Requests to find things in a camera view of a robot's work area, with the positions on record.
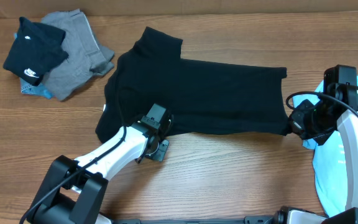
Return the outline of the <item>black t-shirt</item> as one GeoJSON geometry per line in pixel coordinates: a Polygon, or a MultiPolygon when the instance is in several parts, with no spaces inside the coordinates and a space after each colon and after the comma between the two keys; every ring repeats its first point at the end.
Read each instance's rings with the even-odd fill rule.
{"type": "Polygon", "coordinates": [[[282,99],[286,68],[184,59],[181,45],[181,39],[147,27],[118,58],[96,127],[101,142],[154,104],[173,115],[169,135],[289,133],[282,99]]]}

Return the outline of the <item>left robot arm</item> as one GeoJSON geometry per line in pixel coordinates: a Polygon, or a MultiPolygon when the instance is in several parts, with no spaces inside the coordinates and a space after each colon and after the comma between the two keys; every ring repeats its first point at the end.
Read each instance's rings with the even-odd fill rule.
{"type": "Polygon", "coordinates": [[[76,159],[59,156],[50,165],[21,221],[29,223],[111,223],[100,213],[109,181],[128,163],[162,161],[173,115],[154,104],[149,112],[92,152],[76,159]]]}

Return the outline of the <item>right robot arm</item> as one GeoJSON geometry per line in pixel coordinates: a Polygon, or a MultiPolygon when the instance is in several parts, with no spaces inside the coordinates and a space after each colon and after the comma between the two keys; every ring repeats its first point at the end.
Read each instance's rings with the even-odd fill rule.
{"type": "Polygon", "coordinates": [[[302,140],[314,139],[319,145],[338,131],[346,159],[347,201],[344,212],[325,218],[300,208],[283,206],[270,223],[358,223],[358,85],[357,70],[336,65],[324,72],[319,101],[302,101],[292,106],[289,126],[302,140]]]}

